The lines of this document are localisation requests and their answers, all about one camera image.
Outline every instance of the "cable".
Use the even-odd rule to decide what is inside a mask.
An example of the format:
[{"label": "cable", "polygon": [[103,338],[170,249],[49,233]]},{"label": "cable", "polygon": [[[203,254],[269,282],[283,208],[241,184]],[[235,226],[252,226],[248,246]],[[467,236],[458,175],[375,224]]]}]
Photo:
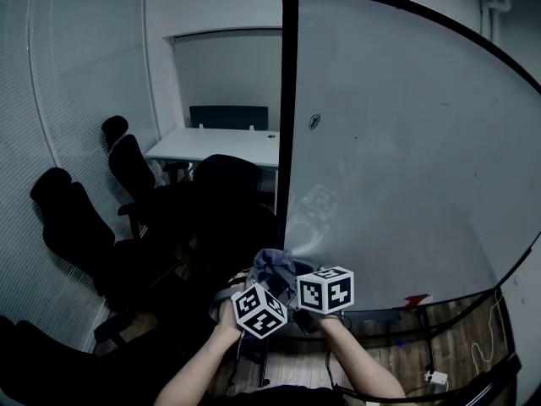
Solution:
[{"label": "cable", "polygon": [[329,349],[327,351],[327,355],[325,356],[325,367],[327,367],[327,373],[329,373],[329,379],[331,379],[331,387],[335,386],[335,382],[332,380],[332,373],[331,373],[331,366],[329,365],[329,362],[331,360],[331,350]]},{"label": "cable", "polygon": [[[344,310],[340,310],[340,312],[338,313],[340,315],[340,322],[342,323],[342,325],[349,331],[351,332],[352,331],[352,327],[353,327],[353,322],[352,320],[347,317],[346,315],[344,315]],[[349,327],[346,326],[346,324],[344,323],[344,319],[348,319],[349,320]]]},{"label": "cable", "polygon": [[494,307],[496,305],[498,305],[501,301],[501,299],[504,297],[504,294],[501,294],[500,298],[496,301],[496,303],[494,305],[492,305],[490,307],[490,311],[489,311],[489,314],[490,314],[490,317],[489,317],[489,330],[490,330],[490,358],[488,359],[485,359],[484,358],[484,355],[483,355],[483,352],[481,352],[481,348],[479,347],[479,345],[477,343],[474,343],[472,344],[472,347],[471,347],[471,350],[472,350],[472,359],[473,359],[473,365],[475,365],[475,371],[477,371],[477,374],[479,374],[479,368],[478,368],[478,365],[477,365],[477,362],[475,362],[475,354],[473,353],[473,348],[475,346],[477,346],[477,350],[479,351],[479,354],[481,355],[481,359],[484,361],[484,362],[490,362],[492,361],[492,357],[494,356],[494,331],[492,331],[492,326],[490,325],[490,323],[492,322],[492,310],[494,309]]},{"label": "cable", "polygon": [[240,338],[238,339],[238,346],[237,346],[237,357],[235,358],[235,365],[233,366],[233,370],[231,370],[231,375],[229,375],[229,379],[227,379],[227,388],[225,396],[227,395],[227,392],[229,391],[229,388],[232,387],[233,384],[233,377],[237,374],[237,367],[238,367],[238,361],[240,360],[240,343],[243,342],[244,333],[246,330],[243,330],[243,333],[240,334]]},{"label": "cable", "polygon": [[406,396],[408,396],[409,394],[411,394],[413,391],[417,391],[418,389],[426,388],[426,387],[429,387],[429,386],[430,386],[430,384],[427,384],[427,385],[421,385],[420,387],[412,388],[412,389],[410,389],[408,392],[406,392]]}]

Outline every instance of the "red object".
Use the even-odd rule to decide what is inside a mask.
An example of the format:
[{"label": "red object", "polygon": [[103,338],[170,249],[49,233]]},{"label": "red object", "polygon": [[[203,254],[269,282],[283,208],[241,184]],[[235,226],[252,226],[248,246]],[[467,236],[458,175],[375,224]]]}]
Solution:
[{"label": "red object", "polygon": [[427,299],[429,294],[418,294],[415,296],[408,296],[404,298],[407,301],[406,308],[415,308],[421,304],[425,299]]}]

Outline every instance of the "table leg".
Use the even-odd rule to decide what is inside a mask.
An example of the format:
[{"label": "table leg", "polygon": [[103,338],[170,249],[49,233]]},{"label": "table leg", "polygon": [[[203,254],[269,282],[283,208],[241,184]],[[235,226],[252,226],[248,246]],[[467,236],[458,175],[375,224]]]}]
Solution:
[{"label": "table leg", "polygon": [[278,170],[275,170],[274,176],[274,214],[276,215],[278,209]]},{"label": "table leg", "polygon": [[269,342],[271,338],[267,337],[265,341],[265,357],[263,359],[263,364],[261,366],[261,373],[260,373],[260,388],[266,387],[271,383],[268,379],[265,379],[265,373],[267,371],[267,358],[269,356]]}]

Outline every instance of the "whiteboard frame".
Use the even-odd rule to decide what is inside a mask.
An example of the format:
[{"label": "whiteboard frame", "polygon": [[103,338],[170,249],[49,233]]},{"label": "whiteboard frame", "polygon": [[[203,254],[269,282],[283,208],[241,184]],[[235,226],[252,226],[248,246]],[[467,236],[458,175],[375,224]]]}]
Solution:
[{"label": "whiteboard frame", "polygon": [[[431,8],[427,8],[419,3],[410,0],[370,0],[377,3],[383,3],[397,9],[408,11],[423,18],[429,19],[443,25],[444,27],[455,31],[459,35],[476,43],[486,51],[493,54],[517,74],[523,77],[530,86],[532,86],[541,95],[541,85],[508,54],[498,48],[495,44],[482,37],[477,32],[469,29]],[[297,58],[298,58],[298,0],[282,0],[282,55],[281,55],[281,109],[280,109],[280,157],[278,169],[278,192],[276,197],[276,214],[278,217],[278,248],[284,249],[287,225],[287,208],[289,199],[289,185],[292,166],[292,148],[293,148],[293,127],[295,121],[295,101],[297,84]],[[490,289],[481,291],[477,294],[468,296],[477,296],[480,294],[491,294],[512,275],[512,273],[522,264],[531,252],[532,245],[537,241],[541,231],[539,231],[535,240],[525,249],[523,255],[515,265],[501,278],[501,280]],[[438,301],[435,305],[441,305],[447,302],[463,299],[458,297],[446,301]]]}]

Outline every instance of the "whiteboard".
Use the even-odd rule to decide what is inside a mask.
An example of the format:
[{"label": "whiteboard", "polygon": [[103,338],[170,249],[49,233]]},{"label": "whiteboard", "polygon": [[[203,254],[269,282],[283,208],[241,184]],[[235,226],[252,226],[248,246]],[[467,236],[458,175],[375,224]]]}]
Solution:
[{"label": "whiteboard", "polygon": [[349,310],[494,288],[541,229],[541,87],[443,15],[381,1],[284,0],[283,247],[354,271]]}]

